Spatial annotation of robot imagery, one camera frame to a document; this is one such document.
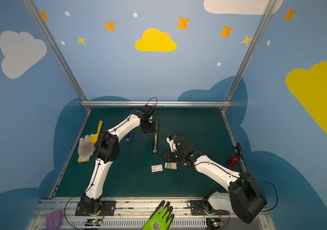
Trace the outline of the red white staple box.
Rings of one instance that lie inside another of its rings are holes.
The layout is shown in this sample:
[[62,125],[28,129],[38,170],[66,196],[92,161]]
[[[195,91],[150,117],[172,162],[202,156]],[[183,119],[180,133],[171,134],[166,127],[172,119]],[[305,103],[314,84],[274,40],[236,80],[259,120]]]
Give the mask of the red white staple box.
[[160,164],[160,165],[152,165],[151,166],[151,170],[152,170],[153,173],[155,173],[155,172],[162,172],[163,171],[163,166],[162,166],[162,164]]

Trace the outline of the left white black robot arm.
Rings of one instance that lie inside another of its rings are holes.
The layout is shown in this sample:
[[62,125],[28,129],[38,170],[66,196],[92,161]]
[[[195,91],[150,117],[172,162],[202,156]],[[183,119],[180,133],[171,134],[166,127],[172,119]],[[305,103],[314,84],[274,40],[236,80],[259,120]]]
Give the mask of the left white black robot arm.
[[126,119],[107,131],[101,129],[102,122],[99,122],[96,134],[79,139],[77,162],[88,162],[91,156],[95,157],[93,175],[87,190],[81,196],[79,210],[85,209],[90,215],[99,212],[104,182],[113,161],[119,156],[120,141],[137,127],[140,127],[143,133],[154,132],[153,112],[153,107],[146,105],[142,111],[132,111]]

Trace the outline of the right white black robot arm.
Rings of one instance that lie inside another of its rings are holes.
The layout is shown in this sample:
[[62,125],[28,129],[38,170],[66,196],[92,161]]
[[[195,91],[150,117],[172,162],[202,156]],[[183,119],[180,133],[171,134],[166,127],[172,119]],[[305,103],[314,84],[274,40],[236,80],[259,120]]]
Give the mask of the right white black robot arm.
[[244,223],[250,224],[267,205],[267,199],[258,182],[248,172],[238,173],[211,160],[200,151],[187,155],[166,150],[161,154],[166,163],[181,163],[221,185],[226,192],[210,192],[203,198],[206,214],[218,210],[231,211]]

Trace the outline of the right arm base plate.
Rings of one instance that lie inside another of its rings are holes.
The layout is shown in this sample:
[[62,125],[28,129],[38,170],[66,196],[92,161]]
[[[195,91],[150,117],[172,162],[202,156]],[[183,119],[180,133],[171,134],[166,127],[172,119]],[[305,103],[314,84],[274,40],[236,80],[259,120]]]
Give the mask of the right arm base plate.
[[189,200],[187,202],[192,216],[219,216],[220,214],[229,215],[226,210],[214,210],[213,207],[203,200]]

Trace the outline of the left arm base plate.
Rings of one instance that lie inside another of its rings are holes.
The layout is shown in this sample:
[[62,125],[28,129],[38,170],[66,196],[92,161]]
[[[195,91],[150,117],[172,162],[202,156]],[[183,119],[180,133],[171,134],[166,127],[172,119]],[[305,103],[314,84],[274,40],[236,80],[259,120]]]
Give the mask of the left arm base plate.
[[91,204],[80,201],[77,205],[75,216],[113,216],[116,201],[96,201]]

